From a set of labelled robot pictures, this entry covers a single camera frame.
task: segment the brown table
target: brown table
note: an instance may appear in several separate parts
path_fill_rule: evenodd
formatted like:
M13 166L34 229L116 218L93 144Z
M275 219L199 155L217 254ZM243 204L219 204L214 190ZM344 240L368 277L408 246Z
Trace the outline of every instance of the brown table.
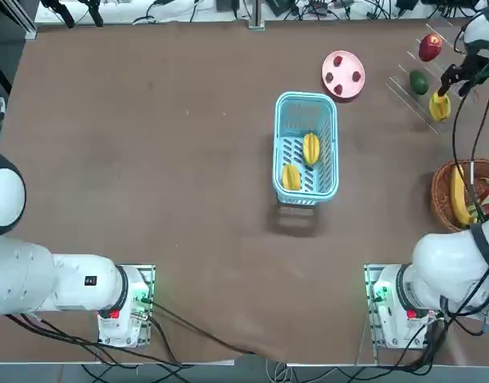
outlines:
M385 86L423 31L423 22L43 30L26 44L0 147L28 187L12 235L54 252L155 263L157 298L218 337L276 360L352 365L363 265L408 262L423 234L441 231L428 185L451 158L450 135L421 124ZM340 188L309 219L286 219L270 181L274 102L287 90L320 92L321 63L335 49L354 52L367 74L359 98L338 105ZM486 88L479 113L462 115L461 153ZM489 123L478 153L489 158ZM96 337L95 314L48 318ZM235 357L163 322L181 360ZM365 335L360 363L372 363ZM0 361L92 360L4 318L0 342ZM158 335L145 351L165 355ZM489 365L489 334L453 330L438 362Z

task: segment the floor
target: floor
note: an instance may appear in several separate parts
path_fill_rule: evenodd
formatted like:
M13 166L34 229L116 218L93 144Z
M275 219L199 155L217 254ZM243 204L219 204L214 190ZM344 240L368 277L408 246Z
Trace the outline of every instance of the floor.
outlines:
M33 14L36 10L37 0L27 0L24 7ZM24 46L23 33L11 21L0 15L0 66L10 81L14 79L19 59ZM103 366L91 366L91 371L98 374L104 371ZM296 368L300 381L313 379L327 371L327 368ZM183 377L194 382L265 382L267 381L265 361L259 357L242 357L236 361L235 366L200 365L182 372ZM150 382L164 376L164 372L156 365L141 366L137 371L115 368L105 375L105 380L111 383L118 382ZM332 373L324 381L334 383L344 382L345 377L338 371ZM424 380L426 382L455 383L468 381L489 381L489 368L434 368L426 377L414 377L405 373L392 373L381 381L403 381L406 383ZM93 379L87 375L79 365L0 365L0 382L41 381L83 383Z
M103 372L103 366L89 366L90 371L96 375ZM299 381L308 381L319 377L328 368L297 367L296 374ZM372 377L378 374L376 370L369 370L368 374L363 373L362 377ZM165 373L156 365L141 366L138 371L117 369L105 374L104 379L109 383L146 383L160 379ZM182 376L193 383L266 383L267 375L265 362L259 357L243 357L236 362L233 367L199 365L193 369L182 372ZM40 381L42 383L89 383L93 379L79 365L0 365L0 382L17 383L20 381ZM345 383L347 377L334 371L322 382ZM180 381L173 377L168 381ZM426 377L416 377L406 373L395 372L387 377L382 377L377 381L384 383L467 383L489 381L489 368L458 368L458 367L439 367L434 368Z

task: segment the avocado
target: avocado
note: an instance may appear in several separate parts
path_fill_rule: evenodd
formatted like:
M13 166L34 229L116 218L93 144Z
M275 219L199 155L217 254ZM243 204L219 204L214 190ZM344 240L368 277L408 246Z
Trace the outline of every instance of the avocado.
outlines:
M418 70L413 70L409 74L409 84L414 93L423 95L428 92L427 77Z

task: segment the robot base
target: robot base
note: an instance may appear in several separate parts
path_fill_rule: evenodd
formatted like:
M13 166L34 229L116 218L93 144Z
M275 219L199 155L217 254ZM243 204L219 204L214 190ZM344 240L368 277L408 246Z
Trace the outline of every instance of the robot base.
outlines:
M150 305L141 298L154 298L156 267L154 265L120 265L128 276L128 292L118 316L102 318L97 315L99 343L115 347L141 347L150 343Z
M377 347L404 349L416 331L428 323L428 315L408 318L408 313L398 300L396 274L401 265L365 265L365 285L369 305L369 320L372 329L374 356ZM409 349L423 349L427 343L423 329L413 340Z

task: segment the wicker basket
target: wicker basket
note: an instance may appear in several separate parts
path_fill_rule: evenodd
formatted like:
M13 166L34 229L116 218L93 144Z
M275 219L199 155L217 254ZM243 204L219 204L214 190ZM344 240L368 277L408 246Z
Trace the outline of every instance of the wicker basket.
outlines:
M468 160L460 161L464 170L464 178L469 180L469 162ZM431 186L431 205L434 214L437 219L446 227L449 231L462 231L463 227L453 214L452 200L450 197L450 181L452 179L452 169L454 162L448 161L441 166L432 177ZM476 195L482 195L487 190L487 184L481 178L489 178L489 160L479 159L475 160L475 193ZM471 198L464 192L464 198L466 205L472 203Z

